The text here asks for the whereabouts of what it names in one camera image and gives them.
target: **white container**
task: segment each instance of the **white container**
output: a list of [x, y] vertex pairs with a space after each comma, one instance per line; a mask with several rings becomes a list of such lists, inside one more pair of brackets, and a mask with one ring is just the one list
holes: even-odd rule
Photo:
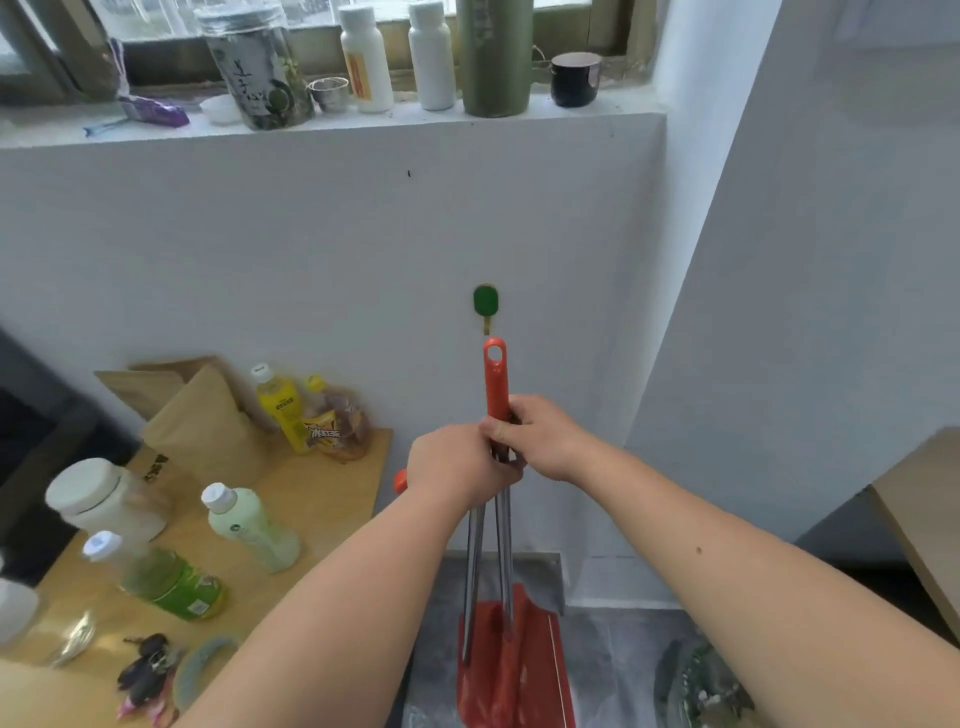
[[357, 108], [364, 113], [380, 113], [394, 105], [394, 88], [390, 84], [387, 50], [383, 36], [376, 29], [370, 6], [349, 6], [340, 9], [344, 27], [340, 42], [350, 75], [350, 88]]
[[444, 19], [444, 0], [424, 0], [410, 6], [410, 56], [420, 105], [442, 111], [457, 103], [453, 75], [453, 44]]
[[[0, 556], [0, 570], [3, 570]], [[34, 619], [40, 598], [30, 587], [0, 577], [0, 646], [11, 644]]]
[[113, 531], [150, 541], [167, 524], [166, 499], [142, 478], [101, 457], [81, 460], [47, 486], [47, 505], [89, 534]]
[[252, 490], [213, 483], [204, 488], [200, 500], [210, 511], [210, 527], [225, 539], [246, 544], [267, 573], [292, 567], [300, 556], [297, 534], [273, 523]]

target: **glass jar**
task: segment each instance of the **glass jar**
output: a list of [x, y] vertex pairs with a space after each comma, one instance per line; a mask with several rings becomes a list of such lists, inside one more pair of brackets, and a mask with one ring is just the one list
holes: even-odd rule
[[230, 2], [198, 8], [195, 15], [248, 127], [286, 129], [313, 118], [282, 6]]
[[167, 524], [167, 499], [145, 480], [101, 457], [74, 463], [47, 486], [46, 502], [87, 533], [113, 531], [150, 541]]
[[772, 728], [713, 645], [675, 640], [654, 678], [658, 728]]

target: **wooden table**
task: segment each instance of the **wooden table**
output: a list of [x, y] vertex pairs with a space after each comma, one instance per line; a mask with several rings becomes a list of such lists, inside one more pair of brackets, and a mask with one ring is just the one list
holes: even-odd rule
[[946, 427], [876, 480], [875, 503], [960, 640], [960, 427]]
[[[300, 559], [278, 574], [267, 574], [237, 542], [217, 536], [200, 502], [201, 484], [162, 465], [154, 487], [174, 501], [170, 524], [153, 543], [180, 552], [188, 561], [221, 577], [230, 589], [224, 611], [209, 621], [184, 622], [117, 590], [104, 565], [80, 556], [79, 533], [40, 583], [49, 604], [42, 619], [0, 658], [0, 725], [3, 728], [107, 728], [114, 724], [122, 695], [115, 690], [120, 670], [136, 657], [124, 637], [163, 632], [174, 643], [198, 646], [217, 635], [244, 640], [274, 605], [334, 548], [372, 516], [391, 430], [373, 434], [362, 460], [340, 464], [321, 454], [297, 456], [285, 442], [272, 442], [272, 467], [256, 485], [267, 511], [302, 538]], [[128, 466], [144, 474], [156, 454], [142, 449]], [[65, 667], [39, 667], [52, 638], [71, 619], [92, 609], [97, 634], [90, 648]], [[135, 725], [148, 725], [137, 718]]]

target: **brown paper bag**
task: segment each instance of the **brown paper bag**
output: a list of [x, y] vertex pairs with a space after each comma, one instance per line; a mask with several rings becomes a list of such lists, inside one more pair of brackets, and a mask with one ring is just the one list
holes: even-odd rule
[[173, 372], [183, 381], [190, 381], [207, 364], [212, 364], [220, 370], [220, 374], [227, 381], [237, 406], [249, 412], [247, 401], [250, 398], [250, 387], [245, 386], [243, 382], [238, 380], [227, 364], [216, 356], [197, 356], [193, 359], [178, 359], [176, 361], [144, 361], [139, 364], [131, 364], [128, 369], [132, 372]]
[[183, 378], [175, 372], [94, 372], [93, 375], [144, 420], [150, 420], [183, 389]]
[[205, 364], [143, 428], [146, 445], [201, 484], [249, 487], [268, 465], [265, 435], [237, 410], [223, 374]]

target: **green thermos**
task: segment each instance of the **green thermos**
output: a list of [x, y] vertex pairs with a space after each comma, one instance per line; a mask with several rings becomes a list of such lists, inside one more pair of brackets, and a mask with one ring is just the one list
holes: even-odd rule
[[514, 116], [530, 103], [534, 0], [457, 0], [464, 109]]

